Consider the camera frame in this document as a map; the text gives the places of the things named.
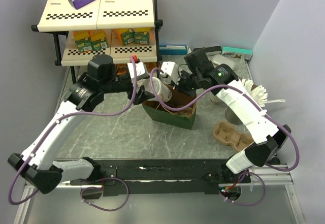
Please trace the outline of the white paper coffee cup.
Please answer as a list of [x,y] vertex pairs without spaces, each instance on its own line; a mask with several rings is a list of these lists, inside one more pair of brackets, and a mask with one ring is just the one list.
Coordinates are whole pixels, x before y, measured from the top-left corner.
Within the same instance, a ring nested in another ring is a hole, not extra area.
[[[159,98],[163,101],[163,102],[168,102],[171,98],[172,98],[172,92],[171,90],[164,85],[158,78],[153,77],[152,78],[152,82],[153,82],[153,87],[154,90],[156,91],[157,95],[159,96]],[[151,93],[152,92],[152,88],[151,88],[151,82],[150,79],[145,79],[142,83],[142,85],[145,87],[145,89]],[[150,99],[148,101],[157,101],[156,98],[154,99]]]

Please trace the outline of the brown green paper bag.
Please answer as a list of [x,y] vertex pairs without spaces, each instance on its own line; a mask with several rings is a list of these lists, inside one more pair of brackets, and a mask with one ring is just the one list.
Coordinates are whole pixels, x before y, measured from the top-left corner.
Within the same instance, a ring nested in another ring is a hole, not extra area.
[[[166,104],[170,107],[183,107],[192,102],[197,97],[197,94],[191,97],[178,92],[177,90],[173,89],[171,85],[166,84],[166,86],[172,92],[172,98],[166,102]],[[192,129],[196,118],[197,103],[194,103],[185,110],[177,112],[164,108],[157,101],[145,101],[142,103],[142,106],[152,120],[188,130]]]

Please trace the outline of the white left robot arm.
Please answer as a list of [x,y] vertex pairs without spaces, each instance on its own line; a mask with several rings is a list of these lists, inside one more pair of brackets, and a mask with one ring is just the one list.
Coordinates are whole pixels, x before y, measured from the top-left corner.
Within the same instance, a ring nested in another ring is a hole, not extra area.
[[48,194],[61,182],[83,179],[95,184],[101,176],[101,165],[89,157],[58,162],[55,157],[73,130],[104,100],[106,93],[126,92],[129,103],[138,102],[136,82],[149,77],[146,65],[135,55],[130,57],[125,73],[109,55],[96,55],[64,95],[63,101],[39,137],[21,154],[13,153],[8,163],[38,191]]

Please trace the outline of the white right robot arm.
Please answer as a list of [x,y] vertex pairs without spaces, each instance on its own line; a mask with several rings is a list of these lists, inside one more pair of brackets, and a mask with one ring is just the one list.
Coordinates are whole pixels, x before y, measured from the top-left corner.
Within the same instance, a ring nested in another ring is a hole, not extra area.
[[235,113],[253,138],[249,146],[228,159],[221,171],[223,179],[231,183],[240,172],[253,166],[264,166],[286,142],[290,128],[271,120],[228,65],[215,67],[203,50],[189,53],[184,60],[190,72],[180,73],[178,91],[210,90]]

